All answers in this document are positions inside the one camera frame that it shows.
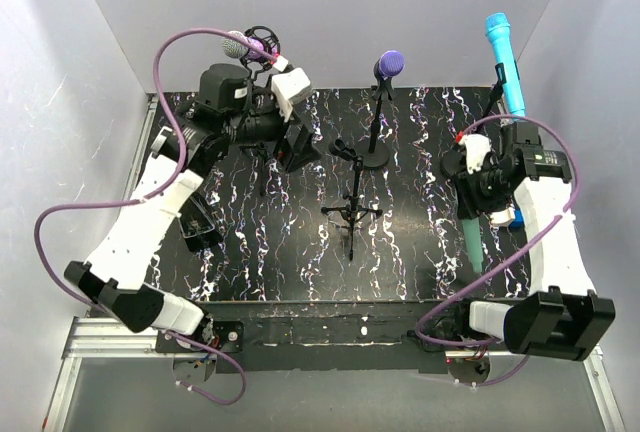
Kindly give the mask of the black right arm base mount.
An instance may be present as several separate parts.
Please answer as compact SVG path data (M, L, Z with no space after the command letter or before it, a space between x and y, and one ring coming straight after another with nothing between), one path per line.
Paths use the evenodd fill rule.
M416 334L421 335L421 341L428 348L436 349L478 349L495 343L487 336L466 337L462 335L453 319L439 317L427 321L415 328Z

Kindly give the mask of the mint green microphone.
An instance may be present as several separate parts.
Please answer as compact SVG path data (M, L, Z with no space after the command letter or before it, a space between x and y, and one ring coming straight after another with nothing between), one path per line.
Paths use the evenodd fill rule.
M484 251L479 219L463 219L461 223L472 270L475 274L481 274L484 270Z

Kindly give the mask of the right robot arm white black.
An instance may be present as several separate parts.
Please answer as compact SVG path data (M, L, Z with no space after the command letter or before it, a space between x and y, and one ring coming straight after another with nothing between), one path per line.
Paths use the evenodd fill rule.
M516 354L583 361L613 323L612 300L597 294L582 261L569 201L576 187L566 153L545 148L536 125L488 137L463 134L442 169L454 183L458 217L473 225L487 215L501 225L518 206L530 262L528 296L515 305L471 300L452 325L454 341L475 349L488 336Z

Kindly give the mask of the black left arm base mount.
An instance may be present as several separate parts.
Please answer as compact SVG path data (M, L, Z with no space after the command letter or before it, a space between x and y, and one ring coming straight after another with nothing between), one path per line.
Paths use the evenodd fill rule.
M216 348L224 353L239 353L243 350L245 327L241 321L214 321L201 330L201 335L192 337L200 343ZM204 352L184 341L178 341L166 333L158 333L155 351L158 353L197 353Z

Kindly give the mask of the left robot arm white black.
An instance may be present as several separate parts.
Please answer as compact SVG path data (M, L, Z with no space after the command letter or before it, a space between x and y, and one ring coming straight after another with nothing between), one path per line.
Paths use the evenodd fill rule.
M230 146L271 142L273 158L288 172L318 159L307 127L295 142L286 138L298 121L295 105L312 91L300 67L287 66L258 86L241 66L210 66L198 93L176 108L177 125L165 125L154 139L132 205L121 210L86 259L66 266L64 278L130 331L170 330L188 350L205 350L213 329L204 321L204 310L146 283L147 267L175 219L198 226L200 218L190 214L194 197Z

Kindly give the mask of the purple glitter silver mesh microphone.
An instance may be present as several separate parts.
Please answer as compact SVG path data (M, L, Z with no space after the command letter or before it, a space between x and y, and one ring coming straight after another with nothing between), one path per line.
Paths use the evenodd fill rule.
M245 59L247 61L264 61L265 56L258 50L273 54L270 44L253 36L246 36L240 31L229 31L228 37L221 39L221 47L224 54L232 59Z

